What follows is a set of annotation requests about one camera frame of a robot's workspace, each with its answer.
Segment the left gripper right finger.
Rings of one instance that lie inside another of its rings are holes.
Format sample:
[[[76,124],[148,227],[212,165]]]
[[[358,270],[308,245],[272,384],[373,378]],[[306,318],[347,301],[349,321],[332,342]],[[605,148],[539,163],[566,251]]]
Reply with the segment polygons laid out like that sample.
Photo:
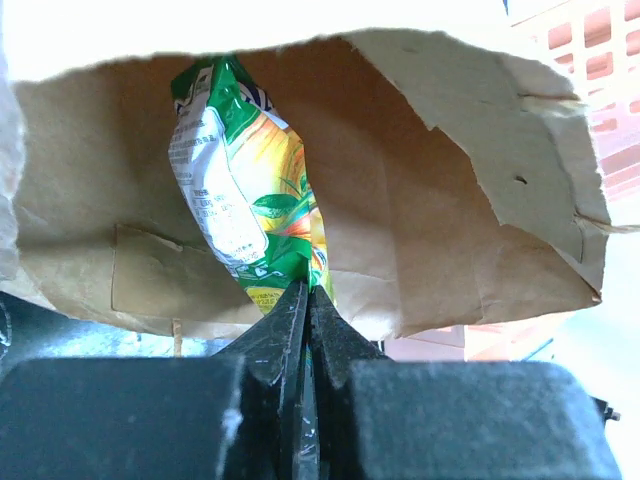
[[[397,362],[312,291],[324,479],[616,479],[594,399],[545,362]]]

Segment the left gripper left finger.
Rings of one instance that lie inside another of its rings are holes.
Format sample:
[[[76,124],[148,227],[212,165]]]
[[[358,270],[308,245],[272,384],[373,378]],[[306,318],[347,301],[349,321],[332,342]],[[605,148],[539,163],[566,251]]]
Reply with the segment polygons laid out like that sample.
[[[293,479],[308,286],[200,358],[59,358],[1,384],[5,479]]]

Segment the green yellow snack packet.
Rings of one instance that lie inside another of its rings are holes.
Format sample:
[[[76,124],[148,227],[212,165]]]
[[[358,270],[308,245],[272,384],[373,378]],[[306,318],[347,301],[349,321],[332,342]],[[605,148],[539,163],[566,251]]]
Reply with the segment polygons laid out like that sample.
[[[290,283],[335,296],[323,218],[301,137],[234,55],[171,82],[168,156],[209,248],[267,314]]]

